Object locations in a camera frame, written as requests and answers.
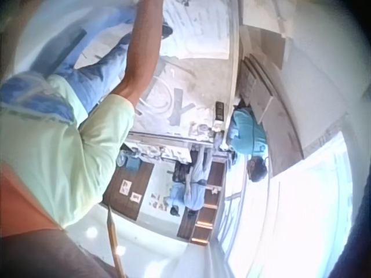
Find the person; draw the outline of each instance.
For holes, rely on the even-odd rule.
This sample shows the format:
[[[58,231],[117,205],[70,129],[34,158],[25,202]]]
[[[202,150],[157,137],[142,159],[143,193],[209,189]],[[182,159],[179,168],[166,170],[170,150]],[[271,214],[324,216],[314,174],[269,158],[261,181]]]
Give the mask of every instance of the person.
[[[258,125],[248,107],[234,111],[228,130],[230,148],[238,154],[251,155],[247,171],[252,182],[266,177],[268,170],[263,156],[267,153],[267,140],[261,125]]]
[[[141,0],[129,46],[122,39],[95,65],[69,66],[66,78],[21,73],[2,85],[2,237],[65,228],[102,200],[157,65],[162,8],[163,0]],[[123,80],[79,128],[126,50]]]
[[[213,148],[207,149],[206,161],[204,160],[205,146],[201,146],[198,151],[197,161],[185,178],[185,184],[175,182],[170,196],[166,198],[165,202],[172,206],[170,209],[171,215],[180,216],[179,205],[184,205],[188,208],[188,217],[192,217],[203,207],[206,186],[213,162]]]

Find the window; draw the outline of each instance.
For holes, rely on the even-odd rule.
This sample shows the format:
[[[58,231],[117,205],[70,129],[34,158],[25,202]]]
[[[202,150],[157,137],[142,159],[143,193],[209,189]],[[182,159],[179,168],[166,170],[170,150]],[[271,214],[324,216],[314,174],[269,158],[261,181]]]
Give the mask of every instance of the window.
[[[217,237],[232,275],[327,277],[351,227],[352,178],[343,135],[270,181],[245,179],[240,193],[230,193],[240,186],[233,180],[242,166],[235,167],[227,176],[226,190],[232,188]]]

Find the man in blue shirt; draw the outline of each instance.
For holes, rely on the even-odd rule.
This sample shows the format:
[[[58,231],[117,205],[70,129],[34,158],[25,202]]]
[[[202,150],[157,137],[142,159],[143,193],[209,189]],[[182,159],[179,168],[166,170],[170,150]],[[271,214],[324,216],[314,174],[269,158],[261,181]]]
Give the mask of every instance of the man in blue shirt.
[[[247,168],[252,182],[259,182],[266,177],[267,166],[263,156],[267,154],[267,140],[250,108],[240,108],[233,113],[228,140],[230,148],[236,153],[251,155]]]
[[[197,161],[190,173],[185,178],[185,184],[176,182],[173,184],[170,196],[166,202],[171,205],[171,215],[179,215],[179,205],[185,205],[191,217],[203,207],[205,203],[205,190],[208,183],[211,164],[213,162],[213,149],[208,148],[205,158],[205,146],[201,146],[198,152]]]

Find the light green t-shirt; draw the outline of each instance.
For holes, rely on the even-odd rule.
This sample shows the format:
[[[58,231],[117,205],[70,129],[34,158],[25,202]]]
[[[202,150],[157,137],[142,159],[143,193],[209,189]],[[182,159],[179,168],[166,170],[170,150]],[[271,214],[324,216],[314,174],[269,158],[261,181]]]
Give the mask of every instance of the light green t-shirt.
[[[109,95],[78,129],[87,116],[83,106],[64,79],[48,81],[73,107],[75,123],[2,104],[1,160],[66,227],[102,200],[119,149],[133,126],[134,108],[123,97]]]

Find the dark hair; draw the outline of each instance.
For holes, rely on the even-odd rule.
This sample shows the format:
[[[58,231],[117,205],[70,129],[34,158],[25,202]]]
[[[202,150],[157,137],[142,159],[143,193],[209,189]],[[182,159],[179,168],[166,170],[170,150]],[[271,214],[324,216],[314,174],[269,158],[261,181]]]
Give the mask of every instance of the dark hair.
[[[259,182],[266,177],[268,170],[265,166],[265,161],[261,156],[254,159],[254,169],[250,173],[250,180],[252,182]]]
[[[188,210],[188,218],[192,218],[193,216],[195,216],[197,214],[197,211],[196,210]]]
[[[177,216],[179,214],[178,209],[176,207],[172,207],[170,209],[170,214]]]

